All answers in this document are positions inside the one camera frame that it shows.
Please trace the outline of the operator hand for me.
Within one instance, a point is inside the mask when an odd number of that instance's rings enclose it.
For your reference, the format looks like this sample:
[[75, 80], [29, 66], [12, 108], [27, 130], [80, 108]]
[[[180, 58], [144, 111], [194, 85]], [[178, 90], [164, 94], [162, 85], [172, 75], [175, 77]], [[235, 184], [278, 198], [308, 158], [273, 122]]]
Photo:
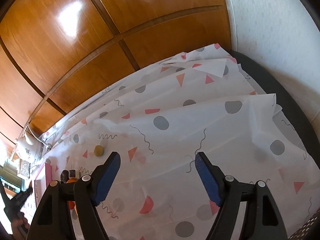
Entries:
[[20, 232], [19, 228], [24, 226], [26, 229], [30, 228], [30, 224], [28, 223], [28, 220], [25, 218], [24, 213], [21, 213], [21, 218], [14, 219], [11, 223], [11, 229], [12, 229], [12, 237], [15, 240], [24, 240], [24, 237], [22, 233]]

